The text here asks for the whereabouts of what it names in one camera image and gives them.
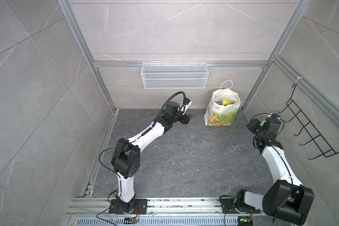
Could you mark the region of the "white printed paper bag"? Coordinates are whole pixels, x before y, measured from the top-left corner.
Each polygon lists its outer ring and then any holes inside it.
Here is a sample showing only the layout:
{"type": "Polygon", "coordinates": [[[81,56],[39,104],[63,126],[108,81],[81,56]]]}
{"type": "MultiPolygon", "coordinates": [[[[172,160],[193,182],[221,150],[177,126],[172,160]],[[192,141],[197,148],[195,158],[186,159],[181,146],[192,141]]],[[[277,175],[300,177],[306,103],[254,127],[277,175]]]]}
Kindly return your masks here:
{"type": "Polygon", "coordinates": [[[219,89],[213,91],[204,115],[205,126],[227,127],[232,125],[241,105],[240,97],[237,92],[231,90],[232,87],[233,82],[226,80],[219,89]],[[217,102],[222,101],[223,98],[235,98],[237,102],[228,106],[218,105],[217,102]]]}

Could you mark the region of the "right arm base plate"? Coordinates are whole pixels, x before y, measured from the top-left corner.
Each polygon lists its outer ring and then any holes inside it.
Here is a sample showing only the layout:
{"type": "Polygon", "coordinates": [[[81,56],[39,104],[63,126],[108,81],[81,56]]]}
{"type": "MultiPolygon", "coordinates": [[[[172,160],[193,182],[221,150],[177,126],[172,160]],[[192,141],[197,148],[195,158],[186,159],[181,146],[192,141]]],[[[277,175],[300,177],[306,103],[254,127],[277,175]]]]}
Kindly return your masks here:
{"type": "Polygon", "coordinates": [[[223,195],[219,198],[220,206],[224,214],[260,214],[261,211],[250,207],[246,204],[241,204],[235,197],[223,195]]]}

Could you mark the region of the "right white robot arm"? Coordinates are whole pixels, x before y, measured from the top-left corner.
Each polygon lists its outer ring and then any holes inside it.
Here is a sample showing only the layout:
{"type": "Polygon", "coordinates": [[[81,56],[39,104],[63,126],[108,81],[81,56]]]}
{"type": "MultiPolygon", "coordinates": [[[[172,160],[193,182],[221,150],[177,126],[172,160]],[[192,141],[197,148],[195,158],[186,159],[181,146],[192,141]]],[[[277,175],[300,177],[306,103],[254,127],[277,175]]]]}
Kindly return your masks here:
{"type": "Polygon", "coordinates": [[[254,134],[253,145],[266,160],[274,183],[265,195],[242,189],[237,193],[234,204],[239,213],[259,210],[273,219],[302,226],[315,195],[296,177],[282,144],[276,140],[282,124],[278,114],[267,114],[264,121],[253,117],[247,124],[254,134]]]}

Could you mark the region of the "yellow chips snack bag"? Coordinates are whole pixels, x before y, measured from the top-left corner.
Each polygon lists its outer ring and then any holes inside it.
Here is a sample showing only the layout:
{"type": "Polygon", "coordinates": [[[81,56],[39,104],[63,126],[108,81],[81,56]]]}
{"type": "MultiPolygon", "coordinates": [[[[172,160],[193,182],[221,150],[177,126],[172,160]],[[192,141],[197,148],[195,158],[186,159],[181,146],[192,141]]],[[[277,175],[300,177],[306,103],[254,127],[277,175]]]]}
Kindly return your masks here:
{"type": "Polygon", "coordinates": [[[217,104],[222,105],[222,106],[228,106],[228,105],[233,105],[236,102],[237,101],[235,98],[230,98],[230,99],[223,98],[222,101],[218,101],[217,104]]]}

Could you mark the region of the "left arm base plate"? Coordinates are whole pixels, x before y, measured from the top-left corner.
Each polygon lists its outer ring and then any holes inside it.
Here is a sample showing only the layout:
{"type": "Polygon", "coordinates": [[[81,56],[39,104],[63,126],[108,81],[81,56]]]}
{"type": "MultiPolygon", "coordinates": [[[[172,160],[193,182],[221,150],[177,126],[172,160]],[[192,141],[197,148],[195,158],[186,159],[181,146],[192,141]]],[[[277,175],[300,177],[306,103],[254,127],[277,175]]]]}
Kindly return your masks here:
{"type": "Polygon", "coordinates": [[[121,199],[116,199],[110,205],[109,214],[146,214],[147,199],[132,199],[130,202],[123,202],[121,199]]]}

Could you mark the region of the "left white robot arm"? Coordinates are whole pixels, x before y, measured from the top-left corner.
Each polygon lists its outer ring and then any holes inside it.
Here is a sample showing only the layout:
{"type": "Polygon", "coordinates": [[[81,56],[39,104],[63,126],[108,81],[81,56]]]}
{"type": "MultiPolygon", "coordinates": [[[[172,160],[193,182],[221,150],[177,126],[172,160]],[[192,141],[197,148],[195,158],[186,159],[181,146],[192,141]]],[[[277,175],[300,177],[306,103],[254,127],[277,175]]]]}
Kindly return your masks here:
{"type": "Polygon", "coordinates": [[[181,105],[169,101],[146,129],[129,139],[118,140],[111,164],[118,174],[117,199],[120,203],[131,204],[135,199],[134,175],[140,167],[141,153],[155,139],[171,129],[174,123],[188,124],[191,116],[186,114],[186,111],[191,103],[192,101],[187,98],[181,105]]]}

